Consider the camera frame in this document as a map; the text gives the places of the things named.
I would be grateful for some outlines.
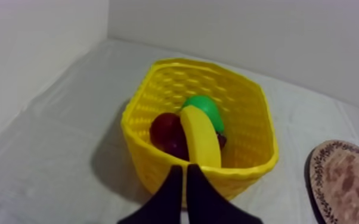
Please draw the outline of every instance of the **dark red apple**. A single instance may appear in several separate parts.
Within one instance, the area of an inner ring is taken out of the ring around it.
[[[149,132],[151,143],[163,149],[163,144],[171,139],[175,127],[181,125],[180,117],[174,113],[163,113],[158,115],[152,122]]]
[[[187,139],[180,117],[173,113],[163,113],[155,118],[150,126],[151,143],[158,149],[189,160]]]

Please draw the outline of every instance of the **woven plastic basket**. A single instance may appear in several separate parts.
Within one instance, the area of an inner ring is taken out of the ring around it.
[[[278,160],[267,100],[261,87],[249,79],[212,63],[157,61],[123,113],[121,125],[128,149],[141,182],[152,194],[173,164],[183,167],[185,186],[189,162],[154,147],[149,127],[160,113],[178,112],[192,95],[208,95],[220,109],[228,139],[222,151],[222,168],[202,167],[202,171],[230,200],[269,172]]]

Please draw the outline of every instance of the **yellow banana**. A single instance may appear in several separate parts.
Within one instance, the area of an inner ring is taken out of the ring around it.
[[[187,137],[190,162],[220,168],[220,146],[209,117],[192,105],[183,108],[179,114]]]

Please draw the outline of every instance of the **white wall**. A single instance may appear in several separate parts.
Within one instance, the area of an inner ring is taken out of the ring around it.
[[[244,67],[359,106],[357,0],[111,0],[109,35]]]
[[[0,0],[0,129],[107,37],[108,0]]]

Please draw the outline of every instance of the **white table surface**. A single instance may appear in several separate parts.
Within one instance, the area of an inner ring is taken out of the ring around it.
[[[0,134],[0,224],[116,223],[150,198],[136,177],[119,120],[149,66],[166,57],[194,58],[104,42],[18,115]],[[328,139],[359,145],[359,109],[222,66],[264,88],[280,149],[274,170],[232,202],[266,224],[316,223],[305,160]],[[188,223],[185,213],[182,218]]]

